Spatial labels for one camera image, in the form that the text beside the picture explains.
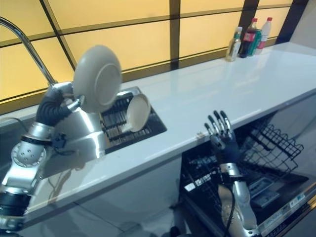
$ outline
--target white cabinet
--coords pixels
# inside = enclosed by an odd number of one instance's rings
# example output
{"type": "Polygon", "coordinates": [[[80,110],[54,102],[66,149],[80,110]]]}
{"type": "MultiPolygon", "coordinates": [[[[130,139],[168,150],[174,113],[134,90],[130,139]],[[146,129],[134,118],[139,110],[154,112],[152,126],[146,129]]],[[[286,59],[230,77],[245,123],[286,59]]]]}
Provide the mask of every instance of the white cabinet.
{"type": "Polygon", "coordinates": [[[181,155],[81,206],[126,231],[178,201],[180,170],[181,155]]]}
{"type": "Polygon", "coordinates": [[[116,237],[121,231],[80,206],[20,231],[23,237],[116,237]]]}

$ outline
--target chrome faucet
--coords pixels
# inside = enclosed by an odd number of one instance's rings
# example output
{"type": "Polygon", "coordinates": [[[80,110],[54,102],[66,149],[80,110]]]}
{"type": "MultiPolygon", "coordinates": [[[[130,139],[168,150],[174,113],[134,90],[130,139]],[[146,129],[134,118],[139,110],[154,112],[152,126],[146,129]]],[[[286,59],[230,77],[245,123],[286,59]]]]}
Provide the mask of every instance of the chrome faucet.
{"type": "Polygon", "coordinates": [[[1,16],[0,16],[0,25],[2,25],[4,27],[8,28],[9,30],[11,30],[21,40],[21,42],[24,44],[24,46],[26,47],[26,49],[29,52],[29,54],[31,55],[31,57],[36,62],[36,64],[39,67],[40,71],[46,77],[46,79],[48,81],[48,84],[52,85],[52,84],[57,83],[57,81],[55,81],[53,79],[53,77],[51,76],[51,74],[49,73],[47,67],[45,66],[45,64],[41,60],[40,56],[38,55],[38,53],[34,49],[33,45],[31,44],[31,42],[29,41],[27,36],[20,30],[20,28],[18,28],[12,22],[8,21],[7,19],[5,19],[5,18],[3,18],[1,16]]]}

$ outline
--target dish rack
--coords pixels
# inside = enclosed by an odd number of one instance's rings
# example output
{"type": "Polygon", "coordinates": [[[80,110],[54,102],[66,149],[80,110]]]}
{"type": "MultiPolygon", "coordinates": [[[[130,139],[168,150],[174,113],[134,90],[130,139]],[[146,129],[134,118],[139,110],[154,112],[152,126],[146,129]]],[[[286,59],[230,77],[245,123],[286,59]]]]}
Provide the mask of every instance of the dish rack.
{"type": "Polygon", "coordinates": [[[102,129],[106,134],[107,148],[105,152],[107,154],[167,131],[167,128],[151,107],[148,120],[142,130],[122,133],[121,129],[126,124],[128,105],[134,95],[141,93],[136,87],[131,88],[131,91],[118,96],[111,109],[101,113],[102,129]]]}
{"type": "MultiPolygon", "coordinates": [[[[280,194],[269,190],[271,185],[281,182],[298,167],[295,158],[304,149],[267,121],[251,125],[240,146],[239,171],[245,176],[252,197],[252,206],[265,208],[280,194]]],[[[220,173],[217,159],[210,151],[210,145],[195,151],[183,153],[181,187],[187,195],[203,197],[212,213],[220,217],[221,201],[218,196],[218,182],[213,174],[220,173]]]]}

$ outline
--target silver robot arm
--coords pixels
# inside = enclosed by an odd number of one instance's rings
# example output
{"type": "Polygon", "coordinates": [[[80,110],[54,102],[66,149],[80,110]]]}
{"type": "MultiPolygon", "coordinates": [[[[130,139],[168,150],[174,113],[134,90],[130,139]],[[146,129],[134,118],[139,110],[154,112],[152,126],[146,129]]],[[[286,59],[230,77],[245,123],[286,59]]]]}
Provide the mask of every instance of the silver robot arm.
{"type": "Polygon", "coordinates": [[[228,173],[232,182],[219,185],[222,203],[222,220],[231,237],[260,237],[256,216],[250,206],[250,193],[236,165],[240,158],[239,147],[229,119],[221,111],[214,111],[217,123],[208,116],[211,126],[205,124],[221,172],[228,173]]]}
{"type": "Polygon", "coordinates": [[[71,94],[71,82],[49,86],[39,105],[36,121],[12,149],[12,165],[0,185],[0,236],[15,236],[14,233],[23,228],[31,197],[52,154],[54,127],[83,103],[81,96],[61,106],[71,94]]]}

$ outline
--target bottle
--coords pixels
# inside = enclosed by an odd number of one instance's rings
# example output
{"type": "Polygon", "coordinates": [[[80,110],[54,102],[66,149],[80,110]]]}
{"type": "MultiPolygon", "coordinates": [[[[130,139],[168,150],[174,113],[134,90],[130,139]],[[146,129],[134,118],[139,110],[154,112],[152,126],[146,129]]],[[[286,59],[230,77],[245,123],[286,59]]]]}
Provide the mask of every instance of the bottle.
{"type": "Polygon", "coordinates": [[[261,53],[263,47],[265,46],[265,43],[268,39],[268,35],[270,33],[271,30],[271,21],[272,21],[272,17],[268,17],[267,21],[265,22],[265,24],[262,26],[262,30],[261,30],[261,40],[257,46],[256,52],[255,54],[259,54],[261,53]]]}
{"type": "Polygon", "coordinates": [[[229,62],[235,61],[241,45],[240,34],[242,27],[238,26],[235,29],[234,37],[231,39],[226,52],[226,60],[229,62]]]}
{"type": "Polygon", "coordinates": [[[257,31],[257,18],[252,18],[251,25],[247,28],[245,36],[243,37],[243,42],[240,47],[239,57],[245,58],[248,55],[251,43],[255,39],[257,31]]]}
{"type": "Polygon", "coordinates": [[[261,30],[256,30],[255,39],[251,43],[251,46],[250,46],[249,51],[248,51],[248,56],[253,56],[255,54],[257,46],[259,45],[259,43],[261,41],[261,37],[262,37],[261,30]]]}

